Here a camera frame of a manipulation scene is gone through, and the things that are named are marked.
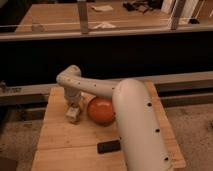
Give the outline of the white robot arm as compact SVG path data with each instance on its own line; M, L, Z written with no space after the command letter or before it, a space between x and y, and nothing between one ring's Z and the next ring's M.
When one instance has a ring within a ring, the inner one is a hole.
M128 78L119 82L81 76L70 65L56 77L64 88L65 99L80 100L80 92L111 99L128 171L174 171L151 95L144 83Z

